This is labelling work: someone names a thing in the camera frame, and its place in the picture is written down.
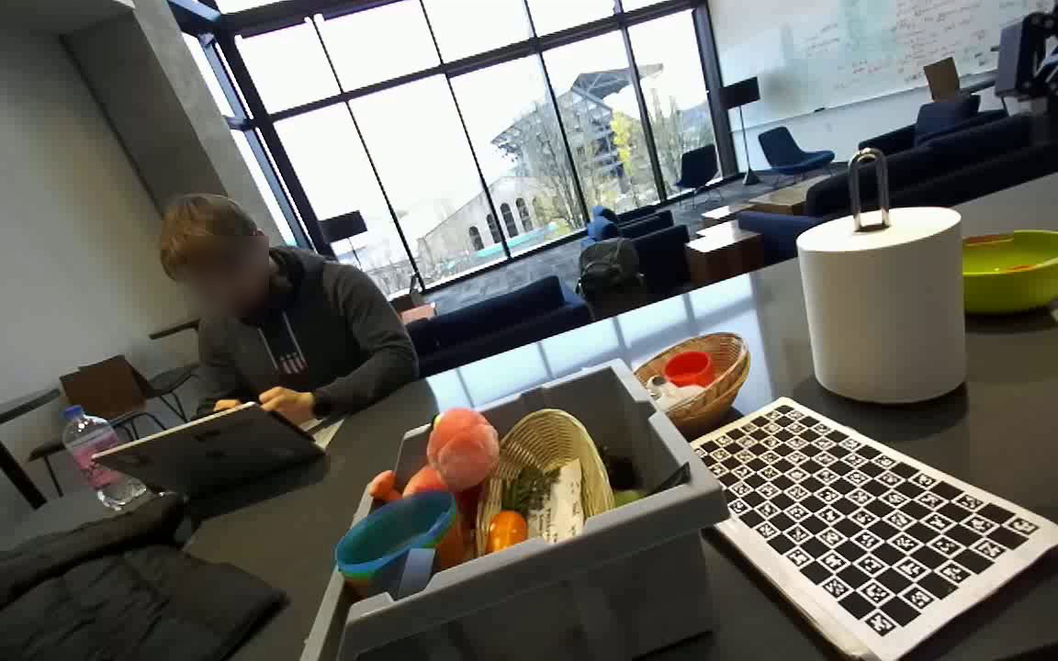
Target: backpack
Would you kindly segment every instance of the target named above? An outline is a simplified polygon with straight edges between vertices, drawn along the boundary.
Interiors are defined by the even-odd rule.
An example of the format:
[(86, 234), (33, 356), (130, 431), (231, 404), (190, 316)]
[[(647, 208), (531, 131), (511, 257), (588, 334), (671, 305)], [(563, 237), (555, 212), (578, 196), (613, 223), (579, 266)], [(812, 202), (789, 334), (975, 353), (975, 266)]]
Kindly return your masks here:
[(620, 301), (643, 293), (638, 252), (627, 237), (602, 237), (579, 248), (578, 271), (588, 301), (590, 299)]

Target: bottle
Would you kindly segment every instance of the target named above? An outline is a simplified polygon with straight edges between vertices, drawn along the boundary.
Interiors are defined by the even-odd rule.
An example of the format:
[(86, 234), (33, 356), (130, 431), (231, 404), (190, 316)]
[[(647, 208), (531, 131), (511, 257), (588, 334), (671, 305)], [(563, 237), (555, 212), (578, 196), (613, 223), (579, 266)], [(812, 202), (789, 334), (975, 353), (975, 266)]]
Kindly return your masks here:
[(109, 510), (132, 510), (152, 495), (147, 485), (91, 458), (91, 450), (113, 443), (120, 443), (120, 438), (105, 419), (88, 414), (82, 404), (62, 406), (62, 447), (72, 455), (76, 470), (94, 487), (94, 499)]

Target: cup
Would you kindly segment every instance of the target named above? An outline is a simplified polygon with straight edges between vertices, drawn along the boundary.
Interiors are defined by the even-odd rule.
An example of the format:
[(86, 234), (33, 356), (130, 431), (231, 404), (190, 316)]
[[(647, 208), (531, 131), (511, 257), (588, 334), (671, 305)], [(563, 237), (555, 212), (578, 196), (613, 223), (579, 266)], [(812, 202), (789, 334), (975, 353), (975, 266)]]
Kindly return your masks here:
[(666, 362), (666, 379), (671, 386), (709, 386), (714, 382), (714, 356), (709, 353), (676, 353)]
[(343, 536), (336, 563), (347, 583), (364, 596), (389, 592), (405, 600), (429, 583), (437, 543), (452, 526), (452, 491), (405, 495), (358, 521)]

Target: white paper towel roll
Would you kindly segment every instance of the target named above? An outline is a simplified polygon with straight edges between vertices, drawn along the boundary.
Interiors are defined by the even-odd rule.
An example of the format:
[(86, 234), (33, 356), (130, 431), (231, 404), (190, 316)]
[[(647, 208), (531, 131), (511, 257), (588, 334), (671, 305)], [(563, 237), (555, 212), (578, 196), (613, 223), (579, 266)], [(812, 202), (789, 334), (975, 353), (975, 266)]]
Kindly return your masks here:
[(890, 226), (852, 217), (798, 237), (812, 362), (823, 390), (916, 404), (965, 382), (962, 217), (890, 208)]

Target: window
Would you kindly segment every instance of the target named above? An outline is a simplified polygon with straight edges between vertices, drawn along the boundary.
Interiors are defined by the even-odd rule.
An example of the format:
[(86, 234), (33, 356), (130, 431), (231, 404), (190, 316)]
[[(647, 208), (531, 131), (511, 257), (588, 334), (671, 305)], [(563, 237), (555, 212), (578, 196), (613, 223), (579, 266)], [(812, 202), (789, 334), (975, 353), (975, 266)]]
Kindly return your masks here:
[(613, 0), (530, 0), (536, 33), (558, 33), (613, 15)]
[(427, 283), (503, 262), (500, 247), (471, 252), (471, 244), (458, 244), (485, 191), (443, 77), (364, 94), (354, 115)]
[[(240, 121), (280, 234), (311, 244), (311, 223), (359, 208), (369, 233), (336, 248), (386, 293), (572, 237), (588, 207), (660, 202), (681, 153), (714, 138), (698, 5), (321, 6), (332, 5), (222, 0), (212, 56), (198, 42), (190, 60)], [(605, 22), (617, 6), (649, 10)]]
[(492, 234), (492, 244), (503, 244), (503, 233), (500, 233), (492, 212), (490, 212), (490, 234)]
[(336, 75), (323, 64), (311, 22), (247, 38), (240, 42), (240, 56), (268, 115), (339, 93)]
[(659, 202), (623, 38), (555, 48), (546, 70), (588, 202), (605, 208)]
[(681, 153), (714, 144), (707, 70), (692, 15), (666, 15), (633, 31), (643, 77), (655, 151), (669, 191), (681, 179)]
[(511, 252), (578, 233), (578, 187), (541, 64), (519, 60), (457, 77), (457, 94), (492, 200), (536, 196), (542, 202), (536, 233), (508, 233), (519, 234)]
[(416, 271), (370, 163), (354, 131), (350, 110), (339, 103), (316, 115), (298, 115), (280, 121), (276, 131), (321, 219), (354, 208), (369, 219), (364, 234), (350, 234), (336, 247), (339, 257), (370, 271), (386, 293), (405, 289)]
[(520, 0), (424, 0), (443, 60), (530, 42)]
[(503, 234), (511, 234), (511, 237), (520, 234), (519, 219), (516, 219), (516, 208), (508, 202), (500, 202), (500, 219), (503, 219)]
[(347, 89), (437, 66), (420, 5), (381, 5), (321, 22)]
[(524, 200), (519, 200), (519, 217), (520, 217), (520, 226), (531, 233), (531, 217), (530, 217)]

